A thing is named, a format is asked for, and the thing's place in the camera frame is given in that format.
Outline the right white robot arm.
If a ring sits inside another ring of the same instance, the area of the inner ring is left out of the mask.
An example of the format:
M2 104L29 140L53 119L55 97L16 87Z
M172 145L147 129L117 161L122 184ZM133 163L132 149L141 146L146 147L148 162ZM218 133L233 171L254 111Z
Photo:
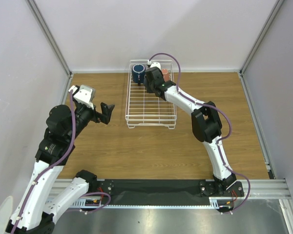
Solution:
M213 102L195 99L177 87L171 80L165 81L158 67L146 70L145 86L157 97L181 108L191 117L192 133L203 143L213 168L215 190L221 196L228 195L237 181L222 144L220 111Z

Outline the pink ceramic mug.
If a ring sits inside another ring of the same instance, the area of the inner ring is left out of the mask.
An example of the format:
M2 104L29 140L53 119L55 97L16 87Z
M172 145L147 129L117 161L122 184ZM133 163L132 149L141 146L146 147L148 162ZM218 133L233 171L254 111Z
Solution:
M164 81L167 82L170 80L170 72L168 69L162 69L162 74L163 74L163 78L164 78Z

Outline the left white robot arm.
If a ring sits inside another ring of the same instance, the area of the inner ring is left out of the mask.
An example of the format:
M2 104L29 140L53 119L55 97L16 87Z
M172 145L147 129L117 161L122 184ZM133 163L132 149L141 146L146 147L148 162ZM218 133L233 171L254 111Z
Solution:
M74 141L90 121L108 124L114 105L101 103L102 112L76 101L71 106L51 109L47 129L35 155L34 170L25 194L11 215L6 232L11 234L50 234L59 218L79 197L93 195L97 176L81 170L71 184L47 204L51 188L74 150Z

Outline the large dark blue mug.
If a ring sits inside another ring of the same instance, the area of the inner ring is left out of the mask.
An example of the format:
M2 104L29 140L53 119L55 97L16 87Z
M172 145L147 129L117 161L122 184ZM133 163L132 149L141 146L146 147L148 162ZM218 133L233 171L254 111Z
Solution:
M143 64L135 64L131 68L133 82L138 84L138 86L144 83L145 71L146 68Z

